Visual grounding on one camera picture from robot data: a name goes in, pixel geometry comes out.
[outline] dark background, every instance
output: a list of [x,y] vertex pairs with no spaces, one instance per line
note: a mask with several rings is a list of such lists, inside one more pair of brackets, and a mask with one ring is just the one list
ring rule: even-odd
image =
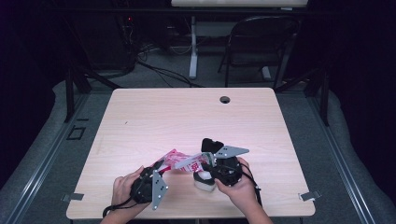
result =
[[[92,62],[103,68],[124,69],[133,65],[129,58],[131,46],[123,42],[114,19],[81,17],[78,26],[42,13],[46,1],[0,4],[0,185],[3,186],[49,117],[55,100],[52,87],[64,80],[71,61],[87,67]],[[95,4],[111,6],[107,0]],[[347,16],[341,21],[307,18],[286,71],[286,77],[297,77],[318,66],[331,49],[332,39],[340,35],[338,28],[346,27],[342,35],[346,36],[347,44],[328,71],[330,87],[340,99],[353,147],[375,183],[394,203],[396,17],[392,12],[396,10],[395,4],[390,0],[310,1],[309,10],[347,11]],[[81,24],[87,24],[91,30],[87,31]],[[66,32],[69,29],[80,35],[80,42]],[[161,40],[165,39],[157,39],[160,41],[157,44],[166,48],[166,41]],[[104,41],[112,45],[106,49],[112,57],[95,51],[98,46],[108,46]]]

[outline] hole in table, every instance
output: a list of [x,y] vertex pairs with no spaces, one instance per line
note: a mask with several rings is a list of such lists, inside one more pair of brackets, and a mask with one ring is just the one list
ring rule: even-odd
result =
[[230,100],[230,97],[228,97],[228,96],[221,96],[220,101],[224,104],[228,104],[228,103],[230,103],[231,100]]

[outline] finger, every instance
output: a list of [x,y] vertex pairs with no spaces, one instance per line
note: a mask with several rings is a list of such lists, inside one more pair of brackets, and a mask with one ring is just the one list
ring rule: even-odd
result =
[[122,186],[129,185],[129,182],[128,182],[128,183],[125,183],[125,182],[126,182],[127,180],[129,180],[130,178],[133,178],[134,181],[135,181],[135,180],[140,176],[140,174],[142,173],[143,169],[144,169],[144,167],[143,167],[143,166],[140,166],[140,168],[137,169],[135,172],[126,175],[126,176],[121,180],[120,185],[122,185]]
[[122,179],[123,176],[119,176],[114,180],[113,189],[117,189],[120,186]]
[[126,188],[130,188],[132,186],[132,184],[136,181],[136,179],[139,177],[140,177],[140,175],[138,175],[138,174],[128,175],[125,178],[123,186]]
[[227,186],[225,186],[219,179],[215,179],[216,185],[218,185],[218,189],[223,192]]
[[140,166],[139,169],[137,169],[135,172],[133,172],[133,174],[138,174],[138,175],[140,175],[144,169],[145,169],[144,166]]
[[238,157],[237,159],[238,159],[238,161],[239,161],[240,163],[242,163],[242,164],[244,164],[244,165],[246,165],[246,166],[248,167],[248,162],[245,161],[245,159],[243,159],[242,157]]

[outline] human hand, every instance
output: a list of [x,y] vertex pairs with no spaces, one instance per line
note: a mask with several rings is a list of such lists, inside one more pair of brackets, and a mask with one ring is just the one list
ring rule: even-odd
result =
[[[116,178],[113,185],[113,197],[111,200],[112,205],[124,203],[131,197],[131,186],[136,181],[136,179],[139,178],[143,169],[144,167],[141,166],[138,170],[131,174]],[[136,217],[139,213],[141,213],[148,205],[149,203],[136,203],[134,200],[131,200],[123,206],[132,206],[131,208],[116,209],[114,211],[110,211],[101,223],[127,223],[128,221]]]
[[[247,175],[252,176],[248,169],[248,162],[238,157],[238,161],[243,164],[242,171]],[[225,186],[218,179],[215,179],[216,184],[221,192],[230,197],[231,202],[235,204],[243,213],[245,208],[253,204],[258,204],[256,199],[256,192],[253,183],[244,175],[241,180],[232,187]]]

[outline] gray floor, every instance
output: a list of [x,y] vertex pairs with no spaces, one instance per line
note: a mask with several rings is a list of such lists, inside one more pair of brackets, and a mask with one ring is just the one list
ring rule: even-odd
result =
[[[220,54],[201,49],[198,62],[198,78],[194,83],[205,87],[223,87],[223,73],[218,74]],[[190,54],[175,54],[153,50],[147,55],[146,63],[188,76]],[[244,70],[260,78],[260,73]],[[236,80],[241,71],[232,72]],[[165,77],[168,84],[159,75],[145,67],[137,65],[135,70],[123,77],[111,80],[125,88],[188,88],[188,85]],[[43,127],[30,150],[14,175],[0,192],[0,223],[7,223],[12,216],[16,223],[69,223],[65,216],[68,203],[61,199],[72,193],[78,182],[79,174],[90,150],[93,138],[106,109],[111,90],[96,80],[90,80],[93,91],[89,95],[76,92],[78,112],[68,123],[65,118],[64,83],[54,88],[56,104],[49,120]],[[271,84],[235,84],[231,87],[270,86]],[[330,127],[324,127],[318,119],[317,100],[305,98],[302,87],[279,93],[276,97],[290,131],[299,161],[310,190],[319,190],[322,197],[315,201],[317,212],[312,217],[305,217],[304,223],[396,223],[394,204],[375,185],[364,165],[359,161],[349,142],[349,135],[337,98],[331,94],[329,103]],[[84,127],[80,140],[67,140],[71,128]],[[348,171],[358,190],[352,188],[343,171],[339,169],[332,153],[334,145],[329,138],[334,138],[335,146],[341,151]],[[45,163],[49,169],[40,169]],[[40,176],[43,182],[35,182],[32,176]],[[366,221],[361,217],[359,204],[351,197],[354,192],[361,194],[370,215]],[[299,223],[297,217],[273,217],[275,223]],[[98,223],[98,220],[76,221],[76,223]]]

